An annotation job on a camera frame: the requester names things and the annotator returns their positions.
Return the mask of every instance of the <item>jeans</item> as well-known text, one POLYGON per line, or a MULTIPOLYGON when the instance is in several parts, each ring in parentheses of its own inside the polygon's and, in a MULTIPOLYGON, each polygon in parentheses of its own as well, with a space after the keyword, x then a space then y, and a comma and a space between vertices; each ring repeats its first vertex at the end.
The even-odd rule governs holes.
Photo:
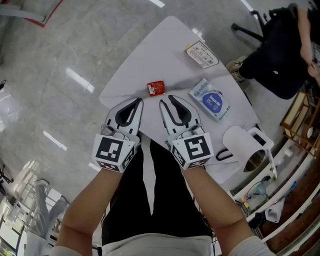
POLYGON ((34 189, 36 210, 32 225, 28 231, 47 240, 55 226, 58 216, 66 210, 68 205, 64 200, 59 199, 51 208, 50 212, 48 212, 45 194, 46 187, 42 184, 36 184, 34 189))
POLYGON ((272 21, 265 42, 244 61, 239 73, 246 79, 256 79, 279 98, 288 100, 310 78, 308 65, 300 56, 297 21, 287 14, 274 19, 277 20, 272 21))
POLYGON ((156 175, 153 214, 143 181, 144 154, 140 147, 123 173, 110 212, 102 222, 102 245, 147 233, 212 237, 174 156, 153 140, 150 152, 156 175))

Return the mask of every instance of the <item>table top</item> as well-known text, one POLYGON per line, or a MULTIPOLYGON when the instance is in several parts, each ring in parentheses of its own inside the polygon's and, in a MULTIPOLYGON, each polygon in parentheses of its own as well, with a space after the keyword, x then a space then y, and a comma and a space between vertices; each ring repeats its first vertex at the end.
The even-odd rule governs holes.
MULTIPOLYGON (((181 97, 198 111, 205 132, 210 133, 214 153, 225 148, 222 138, 232 126, 252 128, 259 119, 241 88, 225 66, 203 69, 185 53, 185 49, 200 39, 180 20, 170 16, 162 21, 131 53, 112 77, 100 95, 100 101, 108 108, 136 97, 143 99, 140 131, 166 147, 168 133, 163 125, 159 101, 164 100, 171 110, 168 95, 181 97), (226 118, 216 121, 189 95, 189 91, 206 78, 229 102, 231 108, 226 118), (166 94, 150 97, 147 84, 164 81, 166 94)), ((238 163, 222 163, 212 157, 207 171, 218 182, 225 182, 239 170, 238 163)))

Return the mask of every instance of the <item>concrete floor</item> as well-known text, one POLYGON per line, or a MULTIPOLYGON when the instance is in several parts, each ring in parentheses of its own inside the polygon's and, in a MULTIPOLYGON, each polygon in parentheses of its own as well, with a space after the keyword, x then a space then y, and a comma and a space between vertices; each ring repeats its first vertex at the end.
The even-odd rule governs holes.
MULTIPOLYGON (((232 23, 259 33, 249 5, 258 11, 290 0, 64 0, 44 28, 20 18, 1 19, 10 29, 1 38, 0 156, 16 176, 35 161, 38 176, 72 201, 97 171, 90 167, 96 133, 108 109, 99 95, 135 47, 167 16, 197 32, 225 64, 248 55, 259 43, 232 23)), ((307 0, 297 0, 308 6, 307 0)), ((279 124, 291 105, 248 82, 246 92, 262 126, 276 143, 279 124)), ((227 188, 239 182, 230 178, 227 188)), ((152 184, 147 184, 152 192, 152 184)))

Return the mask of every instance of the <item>gray pants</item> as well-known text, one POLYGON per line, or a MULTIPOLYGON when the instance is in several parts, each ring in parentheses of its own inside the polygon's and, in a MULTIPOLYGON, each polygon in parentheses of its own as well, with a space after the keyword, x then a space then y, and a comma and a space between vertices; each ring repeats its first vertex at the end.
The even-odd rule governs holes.
POLYGON ((37 184, 34 188, 36 210, 29 231, 47 240, 50 237, 58 216, 66 210, 68 205, 64 200, 59 199, 51 208, 50 212, 48 212, 45 186, 37 184))

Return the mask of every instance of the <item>black pants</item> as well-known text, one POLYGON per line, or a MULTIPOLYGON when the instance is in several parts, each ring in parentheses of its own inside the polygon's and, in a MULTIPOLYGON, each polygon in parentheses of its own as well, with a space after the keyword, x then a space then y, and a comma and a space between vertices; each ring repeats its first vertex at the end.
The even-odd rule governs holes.
POLYGON ((244 61, 239 73, 288 100, 309 78, 308 66, 300 56, 297 21, 287 14, 274 19, 265 42, 244 61))
POLYGON ((153 214, 143 181, 144 154, 140 147, 123 173, 110 212, 102 222, 102 245, 147 233, 181 238, 212 236, 174 156, 154 141, 150 152, 156 175, 153 214))

